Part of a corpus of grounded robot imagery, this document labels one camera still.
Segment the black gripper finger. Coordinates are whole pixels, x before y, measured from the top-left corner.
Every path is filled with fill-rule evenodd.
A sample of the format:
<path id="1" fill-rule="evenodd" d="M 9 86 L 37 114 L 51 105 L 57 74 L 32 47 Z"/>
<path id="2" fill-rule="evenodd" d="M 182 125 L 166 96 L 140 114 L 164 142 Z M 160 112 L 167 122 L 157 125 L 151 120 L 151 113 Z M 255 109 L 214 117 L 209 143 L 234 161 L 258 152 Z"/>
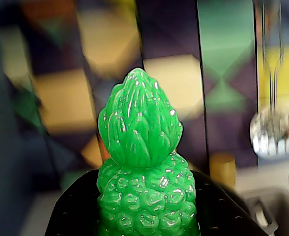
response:
<path id="1" fill-rule="evenodd" d="M 46 236 L 98 235 L 98 173 L 99 170 L 84 173 L 59 196 L 45 231 Z"/>
<path id="2" fill-rule="evenodd" d="M 249 215 L 245 202 L 233 191 L 194 172 L 197 219 L 202 236 L 265 236 Z"/>

